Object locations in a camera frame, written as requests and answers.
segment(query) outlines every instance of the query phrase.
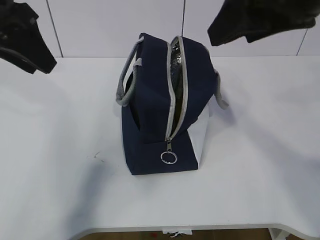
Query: white table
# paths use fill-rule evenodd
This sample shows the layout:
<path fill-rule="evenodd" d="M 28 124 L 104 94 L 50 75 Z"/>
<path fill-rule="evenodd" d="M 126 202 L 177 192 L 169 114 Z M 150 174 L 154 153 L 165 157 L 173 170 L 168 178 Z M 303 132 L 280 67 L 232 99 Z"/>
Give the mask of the white table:
<path fill-rule="evenodd" d="M 0 239 L 233 228 L 320 239 L 320 57 L 212 60 L 230 108 L 210 105 L 200 169 L 143 176 L 122 148 L 124 58 L 58 59 L 49 75 L 0 61 Z"/>

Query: insulated bag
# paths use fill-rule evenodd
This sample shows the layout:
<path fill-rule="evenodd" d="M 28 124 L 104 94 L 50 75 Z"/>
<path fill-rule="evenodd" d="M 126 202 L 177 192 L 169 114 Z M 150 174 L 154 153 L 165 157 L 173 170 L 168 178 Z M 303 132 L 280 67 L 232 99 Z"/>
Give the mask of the insulated bag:
<path fill-rule="evenodd" d="M 124 79 L 136 55 L 124 89 Z M 201 43 L 170 43 L 142 33 L 120 75 L 125 160 L 132 175 L 197 170 L 212 96 L 222 109 L 220 76 Z"/>

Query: zipper pull ring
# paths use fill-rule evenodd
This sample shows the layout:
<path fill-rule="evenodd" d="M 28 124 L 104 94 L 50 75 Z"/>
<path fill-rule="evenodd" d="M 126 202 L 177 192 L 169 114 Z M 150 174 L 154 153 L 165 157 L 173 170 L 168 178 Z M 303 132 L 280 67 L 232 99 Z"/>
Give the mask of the zipper pull ring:
<path fill-rule="evenodd" d="M 178 161 L 177 155 L 174 152 L 172 152 L 171 141 L 172 141 L 172 139 L 169 137 L 166 141 L 166 151 L 161 153 L 161 156 L 160 156 L 162 162 L 164 162 L 165 164 L 169 164 L 169 165 L 175 164 Z M 172 155 L 174 157 L 174 160 L 173 161 L 164 160 L 164 155 Z"/>

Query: zipper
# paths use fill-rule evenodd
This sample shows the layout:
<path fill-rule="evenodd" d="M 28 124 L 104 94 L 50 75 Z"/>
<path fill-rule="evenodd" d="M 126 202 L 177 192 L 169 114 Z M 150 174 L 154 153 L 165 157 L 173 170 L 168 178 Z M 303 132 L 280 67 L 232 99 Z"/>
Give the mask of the zipper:
<path fill-rule="evenodd" d="M 170 108 L 169 108 L 168 122 L 167 122 L 166 133 L 165 133 L 166 151 L 161 154 L 161 160 L 166 164 L 174 164 L 178 160 L 177 155 L 174 152 L 172 152 L 171 143 L 172 143 L 172 139 L 177 135 L 178 131 L 182 126 L 182 123 L 184 122 L 186 111 L 187 111 L 187 102 L 188 102 L 188 78 L 187 78 L 187 66 L 186 66 L 186 56 L 185 56 L 183 38 L 181 36 L 177 36 L 172 41 L 171 44 L 174 46 L 174 44 L 177 43 L 177 41 L 179 42 L 180 53 L 181 53 L 183 95 L 182 95 L 182 106 L 181 106 L 180 117 L 175 130 L 171 134 L 173 123 L 174 123 L 175 111 L 176 111 L 176 96 L 175 96 L 174 88 L 171 82 L 171 66 L 170 66 L 171 65 L 171 45 L 167 42 L 168 52 L 167 52 L 166 70 L 167 70 L 168 90 L 170 94 Z M 174 162 L 165 161 L 163 159 L 164 154 L 173 155 L 175 158 Z"/>

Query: white wall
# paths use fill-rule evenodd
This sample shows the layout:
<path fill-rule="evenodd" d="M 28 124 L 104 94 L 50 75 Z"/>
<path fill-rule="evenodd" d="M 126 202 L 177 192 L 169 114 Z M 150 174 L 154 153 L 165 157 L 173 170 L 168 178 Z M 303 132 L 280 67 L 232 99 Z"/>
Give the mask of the white wall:
<path fill-rule="evenodd" d="M 61 57 L 46 0 L 26 2 L 40 16 L 37 22 L 52 54 Z M 293 30 L 253 43 L 242 37 L 212 47 L 207 29 L 223 2 L 185 0 L 183 35 L 206 45 L 212 56 L 295 56 L 298 51 L 302 56 L 320 55 L 320 23 L 307 33 L 304 29 Z M 141 32 L 171 41 L 183 28 L 184 0 L 48 0 L 48 3 L 64 57 L 126 57 Z"/>
<path fill-rule="evenodd" d="M 181 35 L 183 0 L 50 0 L 65 57 L 127 57 L 142 32 Z"/>
<path fill-rule="evenodd" d="M 316 20 L 316 25 L 308 29 L 305 35 L 299 56 L 320 55 L 320 18 L 318 17 Z"/>

